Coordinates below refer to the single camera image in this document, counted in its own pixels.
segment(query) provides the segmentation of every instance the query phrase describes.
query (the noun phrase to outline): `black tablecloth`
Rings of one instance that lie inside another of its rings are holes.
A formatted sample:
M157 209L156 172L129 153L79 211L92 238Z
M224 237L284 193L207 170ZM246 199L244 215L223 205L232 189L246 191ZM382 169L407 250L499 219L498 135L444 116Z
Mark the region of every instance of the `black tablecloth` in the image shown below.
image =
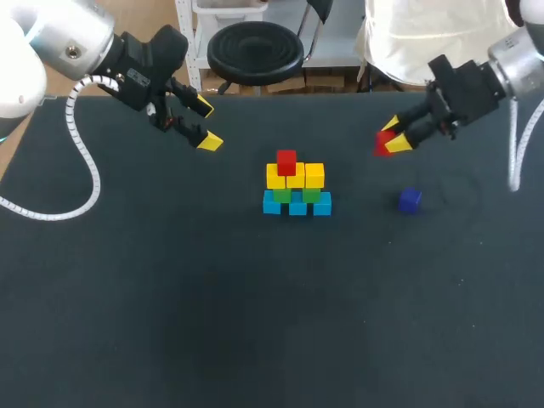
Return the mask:
M81 100L97 206L57 224L0 209L0 405L542 407L542 127L515 195L506 106L373 157L421 97L214 99L215 154ZM38 110L2 181L34 211L90 193L63 104ZM331 218L262 214L278 149L325 163ZM396 209L405 187L416 216Z

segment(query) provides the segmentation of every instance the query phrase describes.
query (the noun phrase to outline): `blue block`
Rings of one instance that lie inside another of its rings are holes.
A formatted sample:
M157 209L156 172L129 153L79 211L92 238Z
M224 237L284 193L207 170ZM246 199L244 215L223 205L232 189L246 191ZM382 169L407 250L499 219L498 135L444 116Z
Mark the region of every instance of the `blue block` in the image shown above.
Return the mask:
M403 213L415 214L422 200L422 192L414 189L406 189L400 195L399 210Z
M330 217L332 215L331 193L321 192L320 202L314 204L314 215L316 217Z
M293 191L291 194L291 203L289 204L289 215L308 214L308 204L303 202L302 191Z
M265 190L263 198L263 213L264 214L281 214L281 204L274 201L274 191Z

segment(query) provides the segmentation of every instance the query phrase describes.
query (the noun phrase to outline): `green block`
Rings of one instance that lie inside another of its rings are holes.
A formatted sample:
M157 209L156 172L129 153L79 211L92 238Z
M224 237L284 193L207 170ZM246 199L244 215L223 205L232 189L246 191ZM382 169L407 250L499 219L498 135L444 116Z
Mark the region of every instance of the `green block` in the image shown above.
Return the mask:
M281 204L291 203L291 189L274 190L274 201Z
M321 200L321 189L303 189L303 201L307 204L315 204Z

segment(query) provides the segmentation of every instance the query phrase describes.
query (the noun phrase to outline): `yellow block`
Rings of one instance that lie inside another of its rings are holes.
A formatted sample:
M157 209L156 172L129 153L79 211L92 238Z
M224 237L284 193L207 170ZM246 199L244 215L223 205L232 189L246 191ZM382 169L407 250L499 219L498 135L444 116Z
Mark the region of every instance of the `yellow block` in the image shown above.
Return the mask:
M266 188L269 190L279 190L286 188L286 178L278 176L278 165L266 165Z
M408 140L406 139L404 133L401 133L396 138L389 140L385 144L385 148L389 151L389 153L398 153L400 151L413 150L410 146L410 143L408 143Z
M382 130L388 130L389 128L392 128L397 123L399 123L399 117L395 115L393 116L393 119L391 119L389 123L385 125L385 127Z
M215 151L223 144L223 140L212 132L207 133L207 137L198 145L198 149Z
M306 164L306 188L325 188L325 166L323 163Z
M304 163L297 163L297 173L294 176L287 176L288 189L303 189L306 182L306 171Z
M211 110L210 110L210 113L208 113L208 114L206 115L206 117L210 117L210 115L211 115L211 114L213 113L213 111L214 111L213 106L211 106L210 103L209 103L207 100L205 100L204 98L202 98L201 95L198 95L198 100L200 100L201 102L205 103L206 105L208 105L208 106L210 107L210 109L211 109Z

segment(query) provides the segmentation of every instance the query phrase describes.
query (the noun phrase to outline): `stool seat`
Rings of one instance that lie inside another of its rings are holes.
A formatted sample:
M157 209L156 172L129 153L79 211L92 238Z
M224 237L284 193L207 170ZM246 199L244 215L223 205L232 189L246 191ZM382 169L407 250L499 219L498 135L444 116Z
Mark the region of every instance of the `stool seat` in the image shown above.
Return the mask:
M302 70L304 46L282 25L245 21L225 27L207 47L210 68L227 82L262 87Z

